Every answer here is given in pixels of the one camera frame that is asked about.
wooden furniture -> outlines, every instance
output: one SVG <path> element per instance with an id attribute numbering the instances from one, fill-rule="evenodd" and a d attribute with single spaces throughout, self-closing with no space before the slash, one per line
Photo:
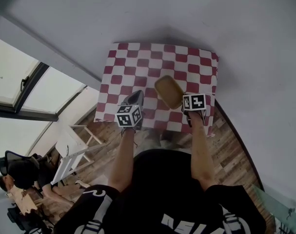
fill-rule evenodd
<path id="1" fill-rule="evenodd" d="M 31 213 L 32 209 L 37 210 L 41 203 L 38 200 L 33 200 L 29 194 L 22 197 L 22 192 L 23 189 L 14 186 L 7 195 L 14 200 L 23 215 Z"/>
<path id="2" fill-rule="evenodd" d="M 90 138 L 87 143 L 85 143 L 72 128 L 80 127 L 83 128 L 90 134 Z M 55 174 L 51 184 L 56 184 L 60 180 L 64 179 L 68 175 L 92 164 L 94 161 L 89 159 L 86 155 L 86 152 L 94 150 L 93 147 L 89 148 L 88 145 L 92 139 L 95 139 L 99 144 L 102 142 L 87 128 L 86 125 L 73 125 L 65 126 L 62 130 L 62 133 L 56 143 L 56 150 L 63 157 L 61 163 L 58 167 L 58 170 Z M 87 163 L 78 167 L 80 160 L 84 157 L 87 160 Z"/>

table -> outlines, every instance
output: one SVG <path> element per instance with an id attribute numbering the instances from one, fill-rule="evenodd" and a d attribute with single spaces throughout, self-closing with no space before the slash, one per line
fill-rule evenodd
<path id="1" fill-rule="evenodd" d="M 19 207 L 21 213 L 23 215 L 25 215 L 26 213 L 31 213 L 31 210 L 37 210 L 37 205 L 36 203 L 33 201 L 33 199 L 31 198 L 31 196 L 29 194 L 27 194 L 26 196 L 24 196 L 22 198 L 21 192 L 23 192 L 23 189 L 20 189 L 16 186 L 14 186 L 11 190 L 10 190 L 10 194 L 8 194 L 9 198 L 12 198 L 14 200 L 14 202 L 17 204 L 17 206 Z"/>
<path id="2" fill-rule="evenodd" d="M 85 143 L 73 130 L 73 128 L 77 127 L 83 128 L 90 135 L 87 143 Z M 58 183 L 68 175 L 94 163 L 94 161 L 88 158 L 86 155 L 86 153 L 91 150 L 88 145 L 92 139 L 95 139 L 99 144 L 102 144 L 102 141 L 99 140 L 87 128 L 87 125 L 73 125 L 63 127 L 63 130 L 56 143 L 56 150 L 62 156 L 62 159 L 54 179 L 51 181 L 52 185 Z M 87 163 L 78 166 L 82 157 L 87 160 Z"/>
<path id="3" fill-rule="evenodd" d="M 134 91 L 144 92 L 142 126 L 191 132 L 181 108 L 168 108 L 154 83 L 170 75 L 187 93 L 206 94 L 206 134 L 212 134 L 218 56 L 196 48 L 153 43 L 114 43 L 102 77 L 94 122 L 116 121 L 117 106 Z"/>

forearm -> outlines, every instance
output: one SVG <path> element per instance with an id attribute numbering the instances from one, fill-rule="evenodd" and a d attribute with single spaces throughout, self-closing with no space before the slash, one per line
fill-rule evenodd
<path id="1" fill-rule="evenodd" d="M 108 185 L 122 192 L 130 185 L 134 166 L 134 136 L 133 129 L 127 129 L 118 147 Z"/>
<path id="2" fill-rule="evenodd" d="M 215 172 L 203 125 L 197 124 L 194 126 L 192 134 L 191 173 L 192 177 L 197 179 L 202 188 L 206 190 L 215 184 Z"/>
<path id="3" fill-rule="evenodd" d="M 38 182 L 38 181 L 35 181 L 35 182 L 34 182 L 34 187 L 35 187 L 36 189 L 38 189 L 38 190 L 40 189 L 40 187 L 39 187 L 39 182 Z"/>

black t-shirt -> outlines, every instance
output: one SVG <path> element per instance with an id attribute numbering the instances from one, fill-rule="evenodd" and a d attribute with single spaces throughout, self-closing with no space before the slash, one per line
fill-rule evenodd
<path id="1" fill-rule="evenodd" d="M 261 234 L 266 222 L 242 186 L 191 178 L 191 156 L 149 150 L 135 158 L 132 184 L 89 187 L 56 224 L 55 234 Z"/>
<path id="2" fill-rule="evenodd" d="M 9 163 L 8 174 L 15 180 L 16 187 L 27 190 L 37 181 L 39 170 L 29 160 L 17 160 Z"/>

hand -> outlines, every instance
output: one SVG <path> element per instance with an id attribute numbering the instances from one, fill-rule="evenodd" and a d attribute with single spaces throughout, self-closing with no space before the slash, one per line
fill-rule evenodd
<path id="1" fill-rule="evenodd" d="M 193 127 L 203 127 L 203 120 L 200 114 L 193 111 L 189 111 L 188 114 Z"/>
<path id="2" fill-rule="evenodd" d="M 24 198 L 27 195 L 27 191 L 21 192 L 22 198 Z"/>
<path id="3" fill-rule="evenodd" d="M 37 190 L 39 190 L 39 183 L 38 183 L 38 181 L 35 181 L 35 182 L 34 182 L 34 187 L 35 187 Z"/>

